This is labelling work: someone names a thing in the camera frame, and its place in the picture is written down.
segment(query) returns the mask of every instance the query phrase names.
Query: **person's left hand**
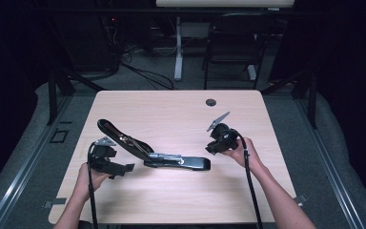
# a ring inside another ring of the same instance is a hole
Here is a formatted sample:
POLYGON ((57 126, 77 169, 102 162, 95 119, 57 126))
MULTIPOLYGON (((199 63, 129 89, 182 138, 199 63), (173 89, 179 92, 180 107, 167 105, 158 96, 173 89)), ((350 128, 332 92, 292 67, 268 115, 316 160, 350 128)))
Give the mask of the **person's left hand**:
MULTIPOLYGON (((96 191, 103 181, 110 177, 109 174, 99 173, 94 169, 91 170, 91 182, 93 184, 93 190, 96 191)), ((78 178, 76 180, 75 188, 73 189, 73 195, 78 195, 84 200, 89 199, 89 175, 88 164, 83 163, 79 168, 78 178)))

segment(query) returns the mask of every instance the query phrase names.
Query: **wooden table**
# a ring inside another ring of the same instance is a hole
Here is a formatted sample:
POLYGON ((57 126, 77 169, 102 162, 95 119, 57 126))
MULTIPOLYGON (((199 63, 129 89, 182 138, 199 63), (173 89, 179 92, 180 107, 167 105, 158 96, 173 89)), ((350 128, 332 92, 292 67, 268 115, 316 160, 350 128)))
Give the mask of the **wooden table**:
MULTIPOLYGON (((148 143, 157 153, 202 156, 211 170, 150 168, 143 161, 115 146, 112 162, 135 163, 132 172, 105 180, 95 192, 99 223, 250 223, 256 222, 245 170, 205 147, 212 121, 231 112, 223 123, 254 141, 261 159, 284 189, 295 190, 275 137, 275 131, 258 91, 112 91, 94 100, 57 197, 69 198, 81 163, 86 162, 92 142, 102 138, 98 119, 108 119, 126 135, 148 143), (206 100, 216 105, 210 107, 206 100)), ((254 188, 264 222, 274 221, 259 183, 254 188)), ((54 205, 50 222, 56 223, 65 205, 54 205)), ((87 201, 82 220, 92 221, 87 201)))

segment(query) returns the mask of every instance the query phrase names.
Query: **black cable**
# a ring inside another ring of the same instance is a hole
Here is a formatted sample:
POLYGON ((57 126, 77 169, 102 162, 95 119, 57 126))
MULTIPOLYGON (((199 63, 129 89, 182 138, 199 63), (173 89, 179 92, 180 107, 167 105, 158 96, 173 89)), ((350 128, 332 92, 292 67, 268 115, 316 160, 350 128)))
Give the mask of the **black cable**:
POLYGON ((246 142, 245 142, 245 139, 243 138, 243 136, 239 132, 236 132, 236 133, 239 135, 240 140, 242 141, 243 149, 244 149, 243 155, 245 157, 246 178, 248 179, 249 188, 251 189, 251 194, 252 194, 252 200, 254 202, 254 211, 256 213, 256 218, 257 218, 257 227, 259 229, 263 229, 263 224, 261 221, 261 216, 260 216, 257 199, 256 199, 256 193, 254 191, 254 185, 252 183, 251 169, 249 168, 248 147, 246 146, 246 142))
POLYGON ((97 216, 96 216, 96 202, 94 200, 94 188, 92 182, 92 167, 91 167, 91 149, 94 143, 91 144, 88 150, 88 175, 89 175, 89 196, 91 198, 91 217, 93 219, 93 228, 98 229, 97 216))
POLYGON ((140 69, 137 69, 137 68, 132 67, 130 65, 127 65, 125 63, 121 63, 121 65, 124 66, 124 67, 126 67, 127 69, 129 69, 129 70, 131 70, 131 71, 133 71, 133 72, 141 75, 142 77, 144 77, 145 79, 147 79, 152 85, 153 85, 153 83, 155 83, 155 84, 157 84, 157 85, 159 85, 161 87, 164 87, 166 89, 169 89, 169 90, 175 90, 175 89, 177 89, 174 86, 173 82, 168 77, 166 77, 164 75, 161 75, 159 73, 153 73, 153 72, 145 71, 145 70, 140 70, 140 69), (169 84, 166 84, 166 83, 160 81, 159 79, 155 78, 151 74, 153 74, 155 76, 159 76, 159 77, 167 80, 169 82, 169 84))
POLYGON ((125 61, 125 62, 127 62, 127 63, 131 63, 131 62, 132 62, 132 54, 133 54, 134 52, 136 52, 136 51, 139 51, 139 50, 140 50, 140 48, 139 48, 137 45, 129 45, 129 46, 127 46, 127 47, 124 49, 123 54, 121 55, 122 60, 124 60, 124 61, 125 61))
POLYGON ((105 72, 99 74, 99 75, 95 75, 95 76, 85 76, 85 75, 81 75, 86 78, 89 79, 90 81, 95 81, 95 80, 100 80, 100 79, 104 79, 104 78, 108 78, 112 75, 114 75, 116 73, 116 70, 114 69, 110 69, 110 70, 106 70, 105 72))

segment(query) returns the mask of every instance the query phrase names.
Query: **table leg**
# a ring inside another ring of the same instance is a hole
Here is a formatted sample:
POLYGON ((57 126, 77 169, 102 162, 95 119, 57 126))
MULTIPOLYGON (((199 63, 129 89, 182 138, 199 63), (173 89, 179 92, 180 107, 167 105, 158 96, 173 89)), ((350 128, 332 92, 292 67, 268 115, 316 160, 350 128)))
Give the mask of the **table leg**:
POLYGON ((256 70, 254 69, 254 65, 248 66, 248 75, 250 80, 256 79, 256 70))
POLYGON ((182 79, 183 55, 182 55, 182 34, 180 17, 176 18, 176 64, 174 66, 174 80, 182 79))

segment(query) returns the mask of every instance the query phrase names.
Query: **forearm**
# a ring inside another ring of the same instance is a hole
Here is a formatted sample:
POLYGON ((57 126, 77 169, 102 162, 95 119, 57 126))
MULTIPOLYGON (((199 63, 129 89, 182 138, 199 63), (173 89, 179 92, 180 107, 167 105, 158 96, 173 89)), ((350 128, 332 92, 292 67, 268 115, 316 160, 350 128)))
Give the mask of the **forearm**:
POLYGON ((79 218, 86 200, 87 198, 85 196, 72 194, 67 206, 64 209, 64 212, 61 215, 61 218, 57 221, 53 228, 78 228, 79 218))
POLYGON ((298 204, 275 180, 268 168, 261 164, 254 175, 263 188, 278 228, 315 228, 298 204))

